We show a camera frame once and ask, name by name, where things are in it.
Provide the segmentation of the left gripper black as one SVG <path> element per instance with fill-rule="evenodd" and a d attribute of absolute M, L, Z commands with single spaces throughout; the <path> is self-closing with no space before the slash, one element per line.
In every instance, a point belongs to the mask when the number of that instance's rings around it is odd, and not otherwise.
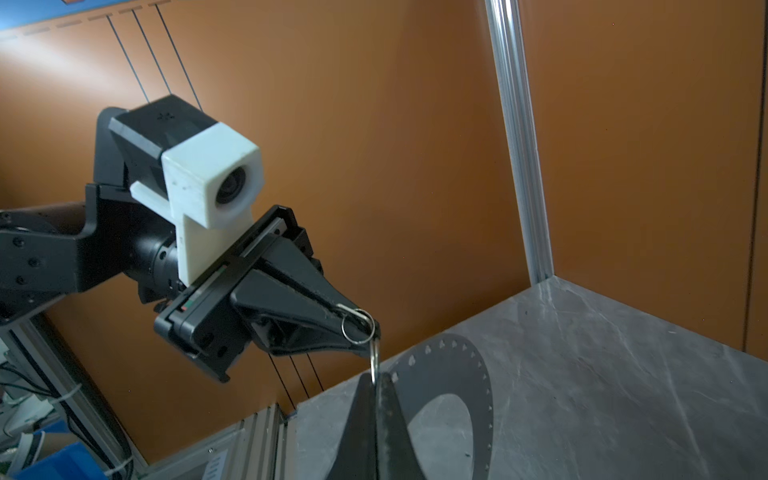
<path fill-rule="evenodd" d="M 251 344 L 274 356 L 366 357 L 375 320 L 325 278 L 293 210 L 276 205 L 159 311 L 154 330 L 206 375 L 227 383 Z"/>

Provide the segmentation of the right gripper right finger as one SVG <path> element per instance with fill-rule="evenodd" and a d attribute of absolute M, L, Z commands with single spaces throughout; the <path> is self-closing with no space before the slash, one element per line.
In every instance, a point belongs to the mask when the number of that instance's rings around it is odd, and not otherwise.
<path fill-rule="evenodd" d="M 376 473 L 378 479 L 424 480 L 392 376 L 376 382 Z"/>

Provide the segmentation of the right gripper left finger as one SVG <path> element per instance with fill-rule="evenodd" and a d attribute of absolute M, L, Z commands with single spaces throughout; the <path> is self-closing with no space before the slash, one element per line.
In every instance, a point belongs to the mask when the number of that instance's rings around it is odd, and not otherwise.
<path fill-rule="evenodd" d="M 328 480 L 377 478 L 376 389 L 369 373 L 358 383 Z"/>

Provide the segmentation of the perforated metal ring disc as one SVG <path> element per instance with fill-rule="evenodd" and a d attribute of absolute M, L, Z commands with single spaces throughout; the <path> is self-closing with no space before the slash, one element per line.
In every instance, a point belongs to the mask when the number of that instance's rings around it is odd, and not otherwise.
<path fill-rule="evenodd" d="M 389 368 L 406 422 L 431 401 L 454 395 L 468 409 L 473 439 L 473 477 L 489 477 L 494 409 L 490 374 L 466 337 L 441 333 L 412 347 Z"/>

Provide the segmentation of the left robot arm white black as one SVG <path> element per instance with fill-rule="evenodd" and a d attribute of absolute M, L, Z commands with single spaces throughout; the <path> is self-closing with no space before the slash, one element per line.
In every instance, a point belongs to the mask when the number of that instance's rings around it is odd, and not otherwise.
<path fill-rule="evenodd" d="M 122 274 L 220 382 L 249 345 L 374 358 L 378 323 L 325 278 L 294 212 L 252 214 L 264 183 L 259 147 L 177 96 L 103 110 L 84 200 L 1 214 L 2 324 Z"/>

